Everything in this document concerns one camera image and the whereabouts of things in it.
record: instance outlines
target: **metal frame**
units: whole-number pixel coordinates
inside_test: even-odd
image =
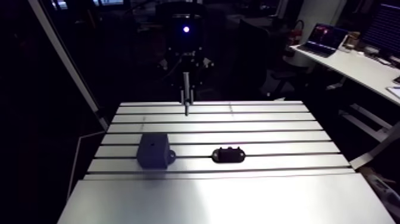
[[[39,0],[28,0],[30,6],[32,7],[33,12],[35,13],[37,19],[42,25],[43,30],[47,34],[51,44],[54,47],[54,50],[57,52],[58,56],[60,57],[62,63],[66,67],[68,73],[70,74],[71,78],[74,80],[74,83],[78,87],[80,93],[83,95],[84,99],[86,100],[87,104],[89,104],[90,109],[95,114],[96,118],[100,122],[100,125],[103,127],[104,130],[108,129],[108,122],[103,118],[97,115],[99,111],[99,107],[90,93],[90,90],[86,87],[84,81],[79,76],[79,72],[76,69],[76,66],[72,62],[69,54],[64,48],[64,44],[62,43],[61,39],[58,37],[55,29],[53,28],[51,22],[49,21],[48,17],[46,16],[45,11],[43,10],[43,6],[40,4]]]

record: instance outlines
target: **vertical metal rod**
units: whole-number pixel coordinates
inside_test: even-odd
[[[184,91],[185,91],[185,115],[189,115],[189,98],[190,98],[190,82],[189,82],[189,73],[184,72],[183,73],[183,86],[184,86]]]
[[[193,92],[193,89],[190,90],[190,104],[193,105],[193,102],[195,101],[195,94]]]
[[[180,103],[185,104],[185,94],[183,93],[183,89],[180,91]]]

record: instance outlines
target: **white desk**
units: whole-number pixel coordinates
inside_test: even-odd
[[[394,224],[300,101],[122,103],[59,224]],[[176,161],[143,170],[141,135],[168,133]],[[216,164],[219,147],[242,163]]]
[[[368,89],[371,89],[375,93],[400,106],[400,99],[386,90],[386,87],[388,86],[398,86],[393,83],[393,80],[400,76],[400,70],[384,66],[383,64],[380,64],[371,58],[357,54],[355,51],[352,51],[351,53],[336,51],[330,57],[324,58],[298,49],[298,46],[293,46],[292,49],[330,69],[333,69],[334,71],[342,74],[344,77],[349,78]],[[353,104],[352,107],[383,127],[382,130],[376,132],[355,117],[351,115],[344,115],[344,118],[348,119],[350,122],[357,125],[362,130],[381,142],[372,151],[350,161],[352,167],[356,169],[371,161],[391,142],[400,138],[400,122],[394,126],[391,126],[384,120],[378,118],[371,112],[356,104]]]
[[[385,89],[388,86],[398,86],[393,83],[393,80],[400,76],[400,70],[384,66],[371,58],[357,54],[355,51],[351,53],[336,51],[330,57],[324,58],[300,50],[297,46],[292,48],[400,106],[400,99]]]

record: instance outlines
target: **monitor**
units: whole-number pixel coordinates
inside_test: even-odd
[[[337,49],[347,35],[346,30],[317,23],[307,40],[308,44],[319,45],[329,49]]]
[[[385,53],[400,56],[400,6],[379,4],[361,39]]]

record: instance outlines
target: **aluminum table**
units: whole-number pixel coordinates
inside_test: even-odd
[[[143,170],[141,134],[167,133],[176,161]],[[242,163],[217,164],[240,147]],[[394,221],[300,101],[122,103],[60,219],[72,223]]]

